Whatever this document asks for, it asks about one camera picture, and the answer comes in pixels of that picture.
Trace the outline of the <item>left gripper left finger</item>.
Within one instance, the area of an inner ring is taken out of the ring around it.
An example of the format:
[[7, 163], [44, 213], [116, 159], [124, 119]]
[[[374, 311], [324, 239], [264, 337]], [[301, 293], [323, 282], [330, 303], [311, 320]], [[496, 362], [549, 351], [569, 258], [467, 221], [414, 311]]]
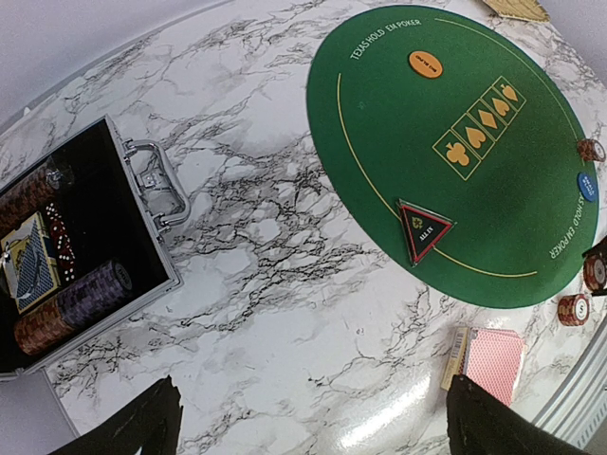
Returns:
[[97, 428], [56, 454], [175, 454], [181, 394], [170, 376], [159, 379]]

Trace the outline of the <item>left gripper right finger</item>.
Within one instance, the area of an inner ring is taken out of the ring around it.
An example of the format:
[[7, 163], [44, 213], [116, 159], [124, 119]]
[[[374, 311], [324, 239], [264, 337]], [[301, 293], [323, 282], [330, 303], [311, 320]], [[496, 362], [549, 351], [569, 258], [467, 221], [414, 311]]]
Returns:
[[583, 451], [533, 426], [465, 375], [447, 394], [452, 454], [581, 454]]

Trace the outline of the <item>red poker chips moved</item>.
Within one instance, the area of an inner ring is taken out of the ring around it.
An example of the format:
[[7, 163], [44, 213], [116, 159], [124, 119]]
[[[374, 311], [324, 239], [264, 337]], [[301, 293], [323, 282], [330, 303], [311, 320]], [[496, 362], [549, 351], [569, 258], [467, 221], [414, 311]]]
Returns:
[[577, 151], [583, 161], [604, 162], [606, 160], [605, 148], [593, 138], [579, 140]]

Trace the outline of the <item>orange big blind button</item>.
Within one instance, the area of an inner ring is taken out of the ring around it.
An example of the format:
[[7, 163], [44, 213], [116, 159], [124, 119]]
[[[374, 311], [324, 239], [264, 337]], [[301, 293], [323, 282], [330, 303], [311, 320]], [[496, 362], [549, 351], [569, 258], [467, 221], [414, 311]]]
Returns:
[[409, 55], [409, 64], [415, 73], [426, 79], [437, 79], [443, 74], [441, 62], [427, 51], [413, 51]]

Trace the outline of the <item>black triangular all-in button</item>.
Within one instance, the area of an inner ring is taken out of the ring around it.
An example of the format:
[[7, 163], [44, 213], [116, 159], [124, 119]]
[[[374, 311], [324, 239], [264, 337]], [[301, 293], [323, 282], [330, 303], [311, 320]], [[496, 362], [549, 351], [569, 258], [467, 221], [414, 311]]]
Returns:
[[396, 206], [410, 263], [416, 267], [456, 223], [449, 217], [403, 199], [399, 199]]

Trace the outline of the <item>blue small blind button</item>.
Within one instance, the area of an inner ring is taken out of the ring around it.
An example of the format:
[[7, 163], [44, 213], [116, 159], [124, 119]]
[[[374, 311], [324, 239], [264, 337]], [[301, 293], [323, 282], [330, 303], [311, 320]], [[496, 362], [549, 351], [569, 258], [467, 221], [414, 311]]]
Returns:
[[578, 173], [577, 183], [582, 197], [591, 203], [598, 200], [598, 184], [594, 177], [588, 173]]

